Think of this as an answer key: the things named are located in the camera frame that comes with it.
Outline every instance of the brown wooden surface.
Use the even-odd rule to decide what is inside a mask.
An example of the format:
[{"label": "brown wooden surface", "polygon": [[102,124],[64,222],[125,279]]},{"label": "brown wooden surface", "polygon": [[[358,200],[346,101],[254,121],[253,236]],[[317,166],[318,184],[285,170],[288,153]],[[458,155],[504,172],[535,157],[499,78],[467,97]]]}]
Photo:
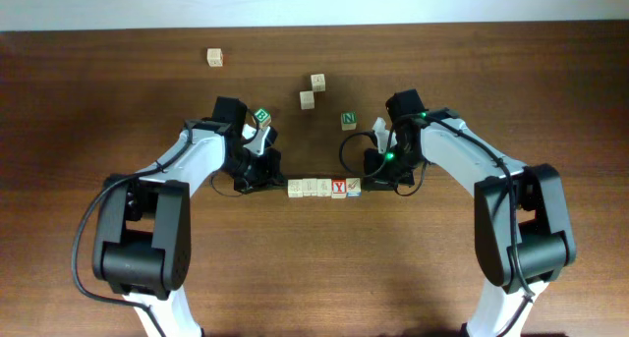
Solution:
[{"label": "brown wooden surface", "polygon": [[[3,335],[142,336],[135,313],[74,288],[70,247],[101,181],[136,171],[209,116],[218,95],[265,107],[285,174],[344,174],[339,115],[359,130],[416,87],[510,156],[562,175],[578,246],[525,332],[619,336],[629,328],[629,24],[233,28],[0,35],[0,325]],[[206,47],[225,66],[210,69]],[[313,73],[327,91],[301,111]],[[347,148],[360,167],[365,140]],[[226,175],[218,178],[226,190]],[[186,290],[208,332],[423,335],[458,330],[483,284],[473,202],[429,168],[414,197],[192,200]],[[81,274],[90,270],[95,217]]]}]

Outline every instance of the wooden block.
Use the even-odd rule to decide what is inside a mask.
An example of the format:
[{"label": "wooden block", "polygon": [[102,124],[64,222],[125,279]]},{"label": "wooden block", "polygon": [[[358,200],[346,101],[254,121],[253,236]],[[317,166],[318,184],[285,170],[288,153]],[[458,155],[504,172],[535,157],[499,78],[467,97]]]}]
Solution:
[{"label": "wooden block", "polygon": [[312,91],[301,91],[299,99],[302,103],[302,110],[310,110],[315,108],[315,94]]},{"label": "wooden block", "polygon": [[345,198],[346,196],[345,180],[332,180],[332,198]]},{"label": "wooden block", "polygon": [[220,48],[208,48],[207,63],[209,67],[223,67],[223,51]]},{"label": "wooden block", "polygon": [[361,179],[352,178],[345,179],[347,185],[347,197],[360,197],[361,196]]},{"label": "wooden block", "polygon": [[288,197],[297,198],[304,196],[303,180],[288,180]]},{"label": "wooden block", "polygon": [[321,75],[311,75],[311,82],[313,83],[313,91],[325,91],[325,76]]},{"label": "wooden block", "polygon": [[258,111],[256,111],[254,115],[254,122],[256,121],[256,119],[259,121],[260,129],[263,129],[271,123],[271,114],[269,114],[268,111],[264,110],[263,108],[260,108]]},{"label": "wooden block", "polygon": [[315,196],[316,197],[316,179],[304,179],[304,197]]},{"label": "wooden block", "polygon": [[356,130],[356,112],[343,112],[341,114],[341,129],[343,131]]},{"label": "wooden block", "polygon": [[316,180],[316,195],[319,197],[332,196],[332,180],[331,179]]}]

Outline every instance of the black cable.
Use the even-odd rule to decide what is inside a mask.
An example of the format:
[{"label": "black cable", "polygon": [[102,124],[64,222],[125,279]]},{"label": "black cable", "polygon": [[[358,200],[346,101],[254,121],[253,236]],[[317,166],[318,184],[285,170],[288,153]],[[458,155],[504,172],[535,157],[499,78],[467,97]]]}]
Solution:
[{"label": "black cable", "polygon": [[403,121],[410,120],[410,119],[415,119],[415,118],[421,118],[421,116],[420,115],[415,115],[415,114],[414,115],[404,115],[404,116],[401,116],[400,118],[398,118],[393,123],[393,125],[391,126],[391,130],[389,131],[388,141],[386,142],[386,149],[384,151],[385,155],[384,155],[384,158],[382,159],[382,164],[380,164],[380,167],[377,168],[372,173],[370,173],[370,174],[362,174],[362,173],[359,173],[359,172],[356,172],[356,171],[350,169],[349,166],[347,166],[347,164],[345,164],[345,160],[343,160],[343,148],[345,147],[345,143],[347,143],[347,141],[350,140],[351,138],[356,137],[356,136],[368,136],[368,137],[371,137],[371,136],[374,135],[373,132],[358,132],[358,133],[354,133],[354,134],[350,135],[348,138],[344,139],[341,142],[341,145],[340,145],[340,147],[338,149],[338,158],[341,161],[341,165],[343,166],[343,168],[345,168],[345,170],[347,170],[347,172],[353,174],[354,176],[363,178],[363,179],[371,178],[371,177],[379,174],[380,171],[382,171],[382,169],[384,169],[384,166],[387,163],[386,153],[391,149],[391,140],[393,139],[393,133],[395,132],[395,129],[400,127],[400,125],[402,124]]},{"label": "black cable", "polygon": [[83,231],[86,228],[87,220],[91,217],[93,212],[96,210],[96,207],[98,206],[98,204],[101,203],[109,195],[109,193],[111,191],[113,191],[117,187],[119,187],[119,186],[121,186],[121,185],[123,185],[123,184],[125,184],[127,182],[136,180],[136,179],[138,179],[138,178],[140,178],[142,176],[154,175],[156,173],[159,173],[159,172],[163,171],[163,169],[165,169],[165,168],[169,167],[170,165],[172,165],[175,161],[177,161],[177,159],[179,157],[181,157],[182,154],[184,154],[186,152],[186,150],[188,150],[188,147],[193,143],[193,131],[192,131],[191,126],[188,124],[188,122],[186,122],[184,124],[184,127],[188,131],[188,139],[186,140],[186,143],[184,144],[184,146],[181,149],[179,149],[179,151],[177,151],[177,153],[175,155],[173,155],[173,157],[168,159],[168,161],[166,161],[164,164],[159,164],[157,162],[157,165],[156,165],[156,167],[154,169],[141,171],[141,172],[138,172],[138,173],[135,173],[135,174],[127,175],[127,176],[125,176],[125,177],[115,181],[113,184],[109,185],[104,190],[102,190],[91,201],[91,203],[87,207],[87,210],[86,210],[86,212],[84,213],[84,215],[83,215],[83,217],[81,219],[81,222],[79,223],[79,228],[77,229],[77,234],[75,235],[75,240],[74,240],[74,242],[72,244],[72,263],[71,263],[72,264],[72,266],[71,266],[72,278],[74,280],[75,286],[77,287],[77,289],[79,289],[79,292],[81,292],[86,297],[88,297],[90,299],[94,299],[94,300],[96,300],[98,302],[142,309],[148,315],[148,318],[150,318],[150,321],[155,326],[155,329],[157,329],[157,332],[162,337],[165,337],[166,335],[164,334],[164,331],[162,330],[162,328],[159,325],[159,323],[157,322],[157,319],[155,318],[155,315],[150,310],[150,306],[147,306],[147,305],[144,305],[144,304],[141,304],[141,303],[136,303],[136,302],[128,302],[128,301],[121,300],[121,299],[113,299],[113,298],[107,298],[107,297],[99,296],[99,295],[96,295],[96,294],[88,291],[86,289],[86,287],[84,287],[83,283],[81,282],[81,279],[79,278],[79,270],[78,270],[79,245],[81,243],[81,236],[83,235]]},{"label": "black cable", "polygon": [[243,195],[243,194],[239,194],[239,195],[225,195],[224,193],[220,192],[218,189],[216,189],[214,187],[214,178],[216,177],[216,175],[218,175],[217,172],[213,173],[212,176],[209,177],[209,186],[212,187],[217,194],[219,194],[221,196],[225,196],[225,197],[232,197],[232,198],[240,197],[240,196]]},{"label": "black cable", "polygon": [[502,329],[502,332],[500,332],[496,337],[504,337],[511,331],[511,329],[513,328],[513,326],[515,326],[515,323],[518,322],[518,319],[520,319],[522,312],[524,312],[524,309],[527,307],[529,303],[532,304],[533,299],[525,295],[524,299],[522,299],[522,303],[520,303],[520,306],[513,314],[513,317],[511,317],[511,319],[509,320],[509,323],[506,325],[506,327],[504,327],[504,329]]},{"label": "black cable", "polygon": [[254,139],[257,136],[257,133],[259,132],[259,119],[256,117],[256,114],[254,113],[254,111],[252,111],[252,109],[248,108],[247,112],[249,112],[249,114],[254,117],[254,120],[256,120],[256,132],[254,133],[253,137],[249,138],[248,140],[243,141],[243,145],[249,144],[250,142],[254,141]]},{"label": "black cable", "polygon": [[400,179],[395,181],[395,184],[393,185],[393,191],[395,191],[395,193],[401,197],[410,197],[412,195],[414,195],[419,189],[420,187],[424,184],[424,177],[426,176],[426,169],[428,168],[429,163],[427,161],[424,162],[424,165],[422,165],[422,176],[420,178],[420,182],[417,184],[417,186],[415,187],[414,190],[410,191],[407,194],[400,194],[397,191],[397,187],[398,187],[398,183],[400,181]]}]

